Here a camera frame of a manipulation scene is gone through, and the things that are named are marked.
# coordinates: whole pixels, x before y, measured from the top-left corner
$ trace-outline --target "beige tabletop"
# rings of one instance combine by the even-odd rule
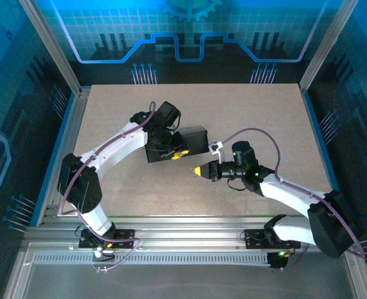
[[[279,174],[306,187],[329,191],[310,120],[297,84],[93,85],[74,154],[80,155],[122,129],[136,112],[169,101],[181,110],[181,128],[201,125],[209,141],[226,139],[254,126],[268,131],[282,152]],[[260,164],[274,168],[276,150],[260,133],[247,132],[231,144],[247,140]],[[212,183],[196,177],[196,166],[210,153],[148,164],[138,149],[102,180],[102,206],[109,216],[216,215],[273,216],[298,214],[291,208],[251,192],[229,189],[226,180]],[[232,183],[241,187],[239,180]]]

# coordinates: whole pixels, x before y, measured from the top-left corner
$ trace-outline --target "robotic arm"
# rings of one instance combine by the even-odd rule
[[[219,160],[197,167],[195,173],[198,176],[213,182],[223,178],[241,179],[250,192],[280,201],[304,216],[278,215],[266,223],[265,237],[271,245],[279,245],[281,241],[288,240],[305,242],[317,245],[323,253],[331,257],[339,257],[346,251],[353,244],[353,239],[320,199],[338,211],[355,237],[359,238],[364,233],[342,193],[332,191],[325,194],[278,177],[275,171],[259,165],[254,149],[247,141],[232,145],[234,160],[229,162],[223,161],[221,142],[213,143],[209,147],[212,154],[219,155]]]
[[[181,117],[181,112],[175,106],[164,102],[145,125],[137,128],[150,117],[150,114],[150,112],[135,114],[121,131],[102,145],[84,153],[81,157],[68,154],[62,162],[58,190],[64,195],[74,174],[85,161],[95,155],[74,182],[67,201],[81,213],[87,225],[100,236],[115,239],[115,226],[100,204],[102,200],[100,181],[112,167],[134,150],[144,146],[146,150],[154,151],[152,158],[154,159],[156,154],[158,161],[178,159],[190,152],[185,136],[176,131],[177,128],[173,125],[176,119],[180,121]]]

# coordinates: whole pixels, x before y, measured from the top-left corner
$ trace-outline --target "purple cable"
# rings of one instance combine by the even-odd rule
[[[58,213],[59,213],[59,215],[62,215],[62,216],[64,216],[64,215],[68,215],[68,214],[71,214],[71,213],[73,213],[73,212],[78,212],[78,210],[70,210],[70,211],[67,211],[67,212],[63,212],[63,208],[64,208],[64,204],[65,204],[65,201],[67,200],[67,197],[68,197],[68,195],[70,194],[70,191],[71,191],[71,189],[72,189],[72,186],[74,185],[74,183],[75,183],[75,181],[78,179],[78,177],[80,176],[80,174],[82,173],[82,171],[85,169],[85,167],[86,166],[88,166],[88,164],[92,161],[92,160],[94,160],[95,158],[96,158],[96,156],[98,156],[107,146],[109,146],[110,144],[112,144],[113,142],[115,142],[115,141],[117,141],[118,139],[120,139],[122,136],[126,136],[127,134],[130,134],[130,133],[132,133],[132,132],[134,132],[134,131],[136,131],[137,129],[140,129],[140,128],[142,128],[143,126],[145,126],[149,121],[150,121],[150,119],[153,117],[153,115],[154,115],[154,112],[155,112],[155,110],[156,110],[156,102],[154,102],[154,101],[152,101],[151,103],[150,103],[150,105],[149,105],[149,110],[150,110],[150,115],[149,115],[149,117],[142,123],[142,124],[140,124],[140,125],[138,125],[138,126],[136,126],[136,127],[134,127],[134,128],[132,128],[132,129],[130,129],[130,130],[128,130],[128,131],[126,131],[124,134],[119,134],[119,135],[117,135],[116,137],[114,137],[114,138],[112,138],[112,139],[110,139],[108,142],[106,142],[103,146],[101,146],[98,150],[96,150],[96,152],[94,152],[94,154],[93,155],[91,155],[90,157],[89,157],[89,159],[88,160],[86,160],[85,162],[84,162],[84,164],[81,166],[81,167],[79,167],[79,169],[78,169],[78,171],[74,174],[74,176],[72,177],[72,179],[71,179],[71,181],[70,181],[70,183],[69,183],[69,185],[67,186],[67,189],[65,190],[65,192],[64,192],[64,195],[63,195],[63,197],[62,197],[62,199],[61,199],[61,201],[60,201],[60,206],[59,206],[59,211],[58,211]]]
[[[81,219],[82,223],[88,228],[88,230],[95,235],[96,237],[98,237],[100,240],[106,241],[106,242],[111,242],[111,243],[117,243],[117,242],[132,242],[132,241],[137,241],[136,245],[133,246],[132,250],[129,251],[127,253],[126,256],[124,256],[123,259],[121,259],[118,263],[108,267],[108,268],[96,268],[94,265],[92,265],[96,270],[98,271],[103,271],[103,272],[107,272],[108,270],[114,269],[115,267],[121,265],[124,261],[126,261],[128,259],[128,257],[138,248],[139,244],[140,244],[140,239],[138,238],[132,238],[132,239],[109,239],[109,238],[105,238],[101,235],[99,235],[98,233],[96,233],[85,221],[85,219],[82,217],[81,213],[78,213],[78,217],[79,219]]]
[[[309,247],[310,247],[310,244],[307,244],[307,245],[305,246],[304,251],[301,253],[300,257],[298,258],[298,260],[296,260],[296,261],[295,261],[291,266],[299,265],[299,264],[302,262],[302,260],[303,260],[304,256],[307,254],[307,252],[308,252],[308,250],[309,250]]]
[[[236,137],[238,134],[241,134],[245,131],[258,131],[261,132],[263,134],[265,134],[266,136],[269,137],[269,139],[273,142],[274,146],[276,147],[276,151],[277,151],[277,162],[276,162],[276,167],[275,167],[275,178],[283,185],[288,186],[290,188],[293,188],[297,191],[300,191],[308,196],[311,196],[315,199],[317,199],[318,201],[321,201],[325,206],[327,206],[327,208],[334,214],[335,217],[337,217],[337,219],[340,221],[341,225],[345,228],[345,230],[347,231],[347,233],[350,235],[352,241],[354,242],[354,244],[357,246],[357,248],[359,249],[359,253],[358,252],[354,252],[352,250],[347,250],[349,253],[356,255],[358,257],[363,257],[365,258],[366,254],[365,251],[362,248],[362,245],[360,244],[358,238],[356,238],[355,234],[353,233],[353,231],[351,230],[351,228],[349,227],[349,225],[345,222],[345,220],[342,218],[342,216],[337,212],[336,209],[334,209],[334,207],[331,206],[331,204],[329,204],[326,200],[324,200],[323,198],[321,198],[320,196],[317,196],[316,194],[313,194],[312,192],[295,186],[293,184],[290,184],[288,182],[285,182],[283,180],[281,180],[281,178],[279,177],[279,175],[277,174],[277,170],[279,169],[280,166],[280,160],[281,160],[281,154],[280,154],[280,149],[279,146],[277,145],[277,142],[274,140],[274,138],[272,137],[272,135],[270,135],[268,132],[258,129],[258,128],[245,128],[242,129],[236,133],[234,133],[232,136],[228,137],[228,139],[222,141],[222,144],[224,145],[225,143],[227,143],[228,141],[230,141],[231,139],[233,139],[234,137]]]
[[[70,194],[70,191],[72,189],[72,186],[74,185],[74,183],[76,182],[76,180],[78,179],[78,177],[80,176],[80,174],[82,173],[82,171],[85,169],[86,166],[88,166],[88,164],[93,161],[107,146],[109,146],[110,144],[116,142],[118,139],[120,139],[122,136],[126,136],[127,134],[130,134],[134,131],[136,131],[137,129],[140,129],[142,128],[143,126],[145,126],[150,120],[151,118],[153,117],[154,113],[155,113],[155,110],[156,110],[156,102],[152,101],[149,105],[149,110],[150,110],[150,115],[148,116],[148,118],[140,125],[126,131],[124,134],[119,134],[117,135],[116,137],[110,139],[108,142],[106,142],[103,146],[99,147],[98,150],[96,150],[96,152],[94,152],[93,155],[91,155],[89,157],[88,160],[86,160],[84,162],[83,165],[81,165],[81,167],[79,167],[78,171],[74,174],[74,176],[72,177],[69,185],[67,186],[67,189],[65,190],[64,192],[64,195],[60,201],[60,206],[59,206],[59,215],[68,215],[68,214],[71,214],[71,213],[74,213],[76,212],[79,219],[83,222],[83,224],[85,224],[85,226],[89,229],[89,231],[95,235],[96,237],[98,237],[100,240],[104,240],[106,242],[111,242],[111,243],[117,243],[117,242],[132,242],[132,241],[137,241],[136,245],[132,248],[132,250],[130,252],[128,252],[128,254],[123,258],[121,259],[118,263],[116,263],[115,265],[111,266],[111,267],[108,267],[108,268],[105,268],[105,269],[98,269],[99,271],[107,271],[107,270],[111,270],[117,266],[119,266],[121,263],[123,263],[132,253],[133,251],[136,250],[136,248],[139,246],[139,243],[140,243],[140,239],[137,239],[137,238],[132,238],[132,239],[109,239],[109,238],[104,238],[103,236],[99,235],[98,233],[96,233],[85,221],[85,219],[83,219],[81,213],[77,210],[77,209],[74,209],[74,210],[69,210],[67,212],[63,212],[63,208],[64,208],[64,205],[65,205],[65,202],[68,198],[68,195]]]

